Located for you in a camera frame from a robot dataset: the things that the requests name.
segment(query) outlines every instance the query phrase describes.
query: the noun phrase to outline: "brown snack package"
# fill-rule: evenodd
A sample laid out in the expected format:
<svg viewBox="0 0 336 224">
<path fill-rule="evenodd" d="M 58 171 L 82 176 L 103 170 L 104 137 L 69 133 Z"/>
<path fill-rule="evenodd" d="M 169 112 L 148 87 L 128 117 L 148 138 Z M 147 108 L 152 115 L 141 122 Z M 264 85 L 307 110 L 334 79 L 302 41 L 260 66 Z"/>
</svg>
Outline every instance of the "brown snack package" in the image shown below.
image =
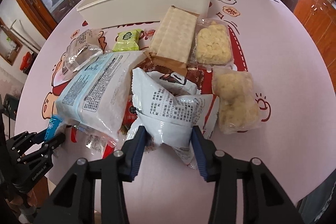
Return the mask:
<svg viewBox="0 0 336 224">
<path fill-rule="evenodd" d="M 175 6 L 168 9 L 149 47 L 150 57 L 155 64 L 186 76 L 198 16 Z"/>
</svg>

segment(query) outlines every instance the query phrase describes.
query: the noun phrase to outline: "blue gripper pad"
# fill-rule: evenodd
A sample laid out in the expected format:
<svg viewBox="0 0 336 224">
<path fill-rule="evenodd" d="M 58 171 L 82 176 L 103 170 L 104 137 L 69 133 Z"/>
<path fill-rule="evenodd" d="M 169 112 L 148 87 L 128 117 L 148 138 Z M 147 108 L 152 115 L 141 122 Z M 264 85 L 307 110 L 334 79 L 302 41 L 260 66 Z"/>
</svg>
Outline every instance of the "blue gripper pad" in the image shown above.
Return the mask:
<svg viewBox="0 0 336 224">
<path fill-rule="evenodd" d="M 144 126 L 140 126 L 132 140 L 126 141 L 122 147 L 122 151 L 126 153 L 125 163 L 127 169 L 122 170 L 122 173 L 127 175 L 124 181 L 133 181 L 138 175 L 140 163 L 142 160 L 143 151 L 146 146 L 147 131 Z"/>
<path fill-rule="evenodd" d="M 216 147 L 211 140 L 204 139 L 198 126 L 193 127 L 191 134 L 195 158 L 200 175 L 206 182 L 216 181 L 220 175 L 220 164 L 214 162 Z"/>
</svg>

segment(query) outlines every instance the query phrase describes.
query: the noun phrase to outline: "green wet wipes package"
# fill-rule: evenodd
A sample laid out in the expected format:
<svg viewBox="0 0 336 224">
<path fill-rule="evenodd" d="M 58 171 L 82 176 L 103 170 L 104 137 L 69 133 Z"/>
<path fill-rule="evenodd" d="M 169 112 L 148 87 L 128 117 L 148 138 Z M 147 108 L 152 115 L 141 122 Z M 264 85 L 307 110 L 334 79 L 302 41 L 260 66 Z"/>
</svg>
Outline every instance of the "green wet wipes package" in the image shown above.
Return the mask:
<svg viewBox="0 0 336 224">
<path fill-rule="evenodd" d="M 141 29 L 118 33 L 117 43 L 114 45 L 113 52 L 138 51 L 138 41 Z"/>
</svg>

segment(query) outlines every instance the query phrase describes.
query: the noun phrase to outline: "pink tablecloth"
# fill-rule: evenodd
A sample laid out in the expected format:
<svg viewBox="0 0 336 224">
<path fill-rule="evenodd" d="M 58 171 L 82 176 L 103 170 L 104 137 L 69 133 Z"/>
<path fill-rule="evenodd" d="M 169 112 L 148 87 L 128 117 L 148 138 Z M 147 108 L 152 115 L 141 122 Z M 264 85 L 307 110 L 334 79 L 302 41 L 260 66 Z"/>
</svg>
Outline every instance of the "pink tablecloth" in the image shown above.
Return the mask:
<svg viewBox="0 0 336 224">
<path fill-rule="evenodd" d="M 215 129 L 212 140 L 238 159 L 260 157 L 297 202 L 336 167 L 336 101 L 325 64 L 301 23 L 279 0 L 211 0 L 208 17 L 228 23 L 236 69 L 252 73 L 263 115 L 258 130 L 222 135 Z M 102 42 L 111 47 L 119 31 L 157 24 L 110 28 Z M 73 37 L 89 27 L 73 9 L 50 35 L 23 89 L 15 134 L 46 128 L 53 102 L 64 86 L 53 72 Z M 148 41 L 142 38 L 140 47 L 146 46 Z M 53 158 L 50 180 L 57 184 L 83 156 L 96 158 L 83 140 L 73 143 L 68 138 Z M 97 183 L 97 210 L 99 187 Z M 213 187 L 168 147 L 145 154 L 135 181 L 124 183 L 130 222 L 207 223 Z"/>
</svg>

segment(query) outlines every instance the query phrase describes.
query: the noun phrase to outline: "metal screw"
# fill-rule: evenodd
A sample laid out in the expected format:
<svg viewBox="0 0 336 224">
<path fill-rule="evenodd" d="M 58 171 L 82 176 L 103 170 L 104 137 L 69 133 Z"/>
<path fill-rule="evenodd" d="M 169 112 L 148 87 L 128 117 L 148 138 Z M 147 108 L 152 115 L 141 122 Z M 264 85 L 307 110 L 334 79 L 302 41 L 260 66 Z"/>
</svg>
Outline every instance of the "metal screw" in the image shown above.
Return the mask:
<svg viewBox="0 0 336 224">
<path fill-rule="evenodd" d="M 84 158 L 80 158 L 80 159 L 77 160 L 78 165 L 83 165 L 85 163 L 86 163 L 86 159 L 84 159 Z"/>
<path fill-rule="evenodd" d="M 113 152 L 113 155 L 117 158 L 121 157 L 123 154 L 124 154 L 124 152 L 121 151 L 121 150 L 116 150 L 116 151 Z"/>
<path fill-rule="evenodd" d="M 216 155 L 217 157 L 224 157 L 225 152 L 224 152 L 223 150 L 216 150 L 216 151 L 215 151 L 215 155 Z"/>
<path fill-rule="evenodd" d="M 253 163 L 254 165 L 261 165 L 261 160 L 258 159 L 258 158 L 253 158 L 253 159 L 252 159 L 252 163 Z"/>
</svg>

